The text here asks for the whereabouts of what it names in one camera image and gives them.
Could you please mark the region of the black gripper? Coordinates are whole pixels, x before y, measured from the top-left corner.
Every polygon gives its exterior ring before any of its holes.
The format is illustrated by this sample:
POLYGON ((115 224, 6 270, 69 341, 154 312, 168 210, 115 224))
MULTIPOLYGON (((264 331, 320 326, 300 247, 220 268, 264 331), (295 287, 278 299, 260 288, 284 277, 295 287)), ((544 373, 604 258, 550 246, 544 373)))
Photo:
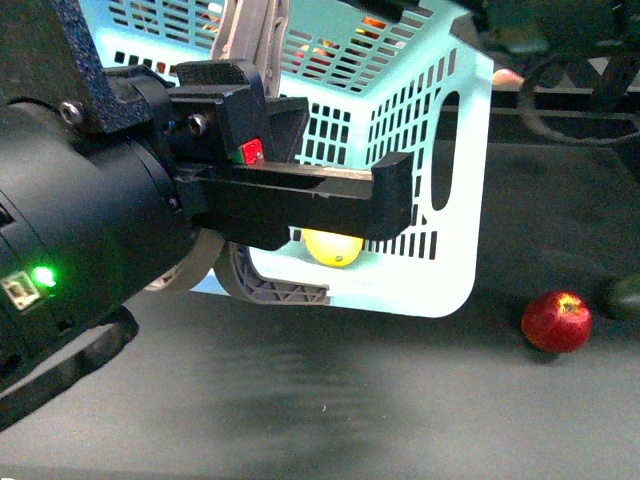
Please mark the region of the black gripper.
POLYGON ((210 59, 244 60, 182 63, 176 83, 144 65, 110 68, 107 78, 149 108, 188 216, 232 241, 213 267, 221 287, 258 305, 328 305, 327 285, 265 277, 245 245, 275 250, 293 227, 397 236, 412 220, 413 158, 389 153, 365 170, 296 161, 308 100, 275 98, 289 19, 289 0, 228 0, 210 59))

